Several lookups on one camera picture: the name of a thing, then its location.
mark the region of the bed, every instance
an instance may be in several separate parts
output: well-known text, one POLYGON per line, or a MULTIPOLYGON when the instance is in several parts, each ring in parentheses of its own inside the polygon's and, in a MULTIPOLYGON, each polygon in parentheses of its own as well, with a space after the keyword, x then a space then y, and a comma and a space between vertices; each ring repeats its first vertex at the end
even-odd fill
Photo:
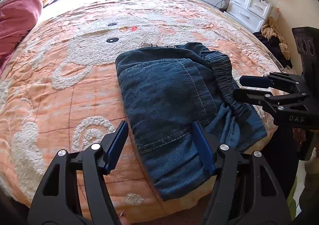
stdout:
MULTIPOLYGON (((120 53, 143 42, 188 41, 226 53, 237 83, 242 75, 284 71, 248 30, 197 0, 62 0, 45 8, 0 80, 0 184, 6 193, 30 206, 58 150, 82 150, 126 120, 114 63, 120 53)), ((276 130, 272 117, 256 110, 268 135, 248 152, 261 150, 276 130)), ((163 202, 130 132, 105 181, 116 211, 142 222, 192 208, 210 193, 214 177, 163 202)), ((81 172, 78 187, 89 217, 81 172)))

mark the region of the wrinkled fabric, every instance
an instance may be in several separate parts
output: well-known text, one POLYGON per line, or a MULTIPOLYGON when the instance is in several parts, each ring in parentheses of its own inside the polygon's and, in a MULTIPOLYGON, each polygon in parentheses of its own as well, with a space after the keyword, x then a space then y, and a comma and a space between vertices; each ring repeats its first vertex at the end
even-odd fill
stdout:
POLYGON ((253 35, 263 43, 269 49, 269 51, 275 56, 275 58, 280 62, 280 64, 286 68, 289 66, 289 68, 292 69, 292 63, 290 59, 286 59, 280 49, 280 41, 277 37, 270 37, 269 39, 263 37, 261 32, 253 33, 253 35))
POLYGON ((0 74, 15 47, 36 25, 41 0, 7 0, 0 4, 0 74))
MULTIPOLYGON (((33 28, 17 46, 0 81, 0 90, 4 91, 0 96, 0 130, 4 140, 0 145, 0 177, 6 193, 28 207, 42 178, 42 170, 45 171, 58 150, 69 150, 76 143, 85 149, 101 138, 94 137, 92 129, 101 131, 97 135, 108 131, 103 121, 99 126, 87 128, 83 127, 84 122, 92 120, 93 116, 102 116, 116 128, 121 120, 127 120, 115 59, 125 51, 138 48, 141 42, 175 45, 197 41, 210 50, 218 49, 231 59, 237 82, 241 75, 280 72, 268 56, 269 51, 251 33, 197 0, 62 0, 59 4, 52 5, 55 10, 43 11, 39 28, 33 28), (98 63, 101 54, 93 52, 91 46, 84 46, 84 54, 78 54, 79 48, 69 49, 76 43, 78 31, 88 30, 88 26, 86 39, 93 40, 92 48, 98 45, 103 55, 116 55, 106 64, 98 63), (104 34, 119 40, 115 43, 100 40, 104 34), (83 55, 95 59, 89 73, 83 72, 86 66, 66 61, 73 52, 76 60, 83 55), (75 84, 70 82, 80 73, 83 73, 81 79, 75 84), (56 90, 54 80, 61 80, 68 86, 56 90), (26 125, 38 130, 31 134, 26 125), (25 139, 21 132, 32 139, 25 139), (36 161, 32 157, 35 154, 40 157, 36 161)), ((280 94, 275 89, 269 91, 280 94)), ((256 109, 268 136, 250 147, 247 153, 261 151, 277 128, 269 114, 259 106, 256 109)), ((132 133, 116 169, 104 179, 116 212, 125 212, 132 223, 192 208, 212 191, 215 181, 215 177, 211 177, 184 197, 163 202, 141 162, 132 133)), ((78 186, 82 213, 90 218, 80 174, 78 186)))
POLYGON ((192 140, 194 120, 239 151, 267 135, 255 109, 233 99, 238 86, 229 57, 219 51, 197 42, 143 48, 119 55, 115 64, 138 151, 163 200, 210 177, 192 140))

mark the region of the stitching seam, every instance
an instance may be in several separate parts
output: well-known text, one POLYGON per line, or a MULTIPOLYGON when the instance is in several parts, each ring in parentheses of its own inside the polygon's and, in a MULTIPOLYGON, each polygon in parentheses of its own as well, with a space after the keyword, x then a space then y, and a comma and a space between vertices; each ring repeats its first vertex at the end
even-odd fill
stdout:
POLYGON ((137 65, 134 65, 132 67, 129 67, 125 70, 123 70, 120 74, 120 76, 123 74, 123 73, 129 73, 131 71, 133 71, 134 69, 136 68, 143 68, 143 67, 147 67, 147 66, 150 66, 150 65, 153 65, 153 64, 156 64, 158 62, 161 62, 161 63, 171 63, 171 62, 175 62, 175 61, 178 61, 179 60, 176 60, 176 59, 160 59, 160 60, 152 60, 152 61, 148 61, 148 62, 143 62, 143 63, 140 63, 140 64, 137 64, 137 65))
POLYGON ((182 62, 180 62, 180 61, 178 61, 178 62, 182 64, 182 66, 184 67, 184 69, 185 69, 186 72, 188 73, 189 77, 192 79, 192 82, 193 82, 193 84, 194 84, 194 86, 195 86, 195 89, 196 89, 196 92, 197 92, 197 96, 198 96, 198 98, 199 98, 199 100, 200 100, 200 102, 201 102, 201 104, 202 104, 202 106, 203 106, 203 109, 204 109, 205 114, 207 115, 207 112, 206 112, 206 110, 205 110, 204 104, 203 104, 202 100, 201 100, 200 97, 199 97, 199 93, 198 93, 198 90, 197 90, 197 88, 196 88, 196 85, 195 85, 195 82, 194 82, 192 76, 190 75, 190 73, 188 72, 188 70, 185 68, 184 64, 183 64, 182 62))
POLYGON ((162 140, 164 140, 164 139, 166 139, 166 138, 168 138, 168 137, 171 137, 171 136, 173 136, 173 135, 175 135, 175 134, 177 134, 177 133, 181 133, 181 132, 183 132, 184 130, 181 130, 181 131, 179 131, 179 132, 176 132, 176 133, 174 133, 174 134, 171 134, 171 135, 169 135, 169 136, 167 136, 167 137, 165 137, 165 138, 162 138, 162 139, 160 139, 160 140, 158 140, 158 141, 148 143, 148 144, 143 145, 143 146, 141 146, 141 147, 145 147, 145 146, 154 144, 154 143, 156 143, 156 142, 162 141, 162 140))
MULTIPOLYGON (((208 123, 209 123, 209 121, 207 120, 207 121, 206 121, 205 123, 203 123, 202 125, 205 126, 205 125, 208 124, 208 123)), ((169 143, 171 143, 171 142, 174 142, 174 141, 176 141, 176 140, 178 140, 178 139, 180 139, 180 138, 182 138, 182 137, 185 137, 186 135, 188 135, 188 134, 190 134, 190 133, 191 133, 191 132, 187 132, 187 133, 181 135, 181 136, 178 137, 178 138, 175 138, 175 139, 173 139, 173 140, 171 140, 171 141, 168 141, 168 142, 166 142, 166 143, 164 143, 164 144, 161 144, 161 145, 159 145, 159 146, 157 146, 157 147, 145 149, 145 150, 141 151, 140 153, 142 154, 142 153, 146 153, 146 152, 153 151, 153 150, 158 149, 158 148, 160 148, 160 147, 162 147, 162 146, 164 146, 164 145, 166 145, 166 144, 169 144, 169 143)))

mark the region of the pink blanket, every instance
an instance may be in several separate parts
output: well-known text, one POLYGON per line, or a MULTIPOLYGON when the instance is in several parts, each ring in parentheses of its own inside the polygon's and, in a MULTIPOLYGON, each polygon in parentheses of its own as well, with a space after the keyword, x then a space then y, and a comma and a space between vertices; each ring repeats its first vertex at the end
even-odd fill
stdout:
POLYGON ((0 74, 41 12, 41 0, 7 0, 0 4, 0 74))

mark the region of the person's hand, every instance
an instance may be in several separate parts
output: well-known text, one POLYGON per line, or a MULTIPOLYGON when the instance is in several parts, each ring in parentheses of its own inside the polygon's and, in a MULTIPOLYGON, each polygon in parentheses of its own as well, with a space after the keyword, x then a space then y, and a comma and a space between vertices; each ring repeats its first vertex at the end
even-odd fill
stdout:
POLYGON ((120 222, 122 223, 122 225, 131 225, 129 220, 124 216, 124 213, 121 213, 119 215, 119 219, 120 219, 120 222))

